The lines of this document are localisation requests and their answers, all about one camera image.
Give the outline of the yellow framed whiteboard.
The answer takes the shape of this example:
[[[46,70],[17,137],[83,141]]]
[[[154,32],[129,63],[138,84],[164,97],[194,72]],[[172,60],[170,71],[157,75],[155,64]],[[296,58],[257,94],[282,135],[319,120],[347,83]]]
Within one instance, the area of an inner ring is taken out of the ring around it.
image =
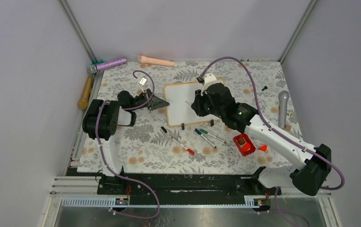
[[[167,123],[169,126],[181,126],[182,123],[185,123],[185,125],[198,124],[209,122],[211,119],[214,119],[214,121],[220,120],[214,115],[197,116],[191,106],[185,103],[185,101],[193,103],[195,91],[201,88],[202,85],[196,81],[164,86],[164,98],[170,103],[166,107]]]

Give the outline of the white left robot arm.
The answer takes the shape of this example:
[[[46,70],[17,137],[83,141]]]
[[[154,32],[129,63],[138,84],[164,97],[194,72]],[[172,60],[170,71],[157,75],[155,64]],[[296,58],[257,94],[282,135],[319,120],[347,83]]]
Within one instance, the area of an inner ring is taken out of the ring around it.
[[[168,106],[150,89],[137,96],[121,91],[107,102],[94,99],[82,121],[86,140],[77,172],[111,175],[108,168],[120,173],[142,164],[147,160],[148,146],[168,142],[163,138]]]

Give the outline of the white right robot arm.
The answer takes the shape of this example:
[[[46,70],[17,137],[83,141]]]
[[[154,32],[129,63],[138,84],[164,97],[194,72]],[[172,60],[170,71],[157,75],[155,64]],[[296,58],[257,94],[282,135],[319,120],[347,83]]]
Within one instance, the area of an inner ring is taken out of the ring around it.
[[[306,195],[315,196],[331,171],[331,149],[327,145],[316,147],[280,129],[256,108],[236,102],[222,83],[196,90],[191,108],[200,117],[211,114],[220,118],[228,128],[261,141],[291,163],[291,170],[260,171],[251,182],[255,194],[262,195],[272,187],[294,186]]]

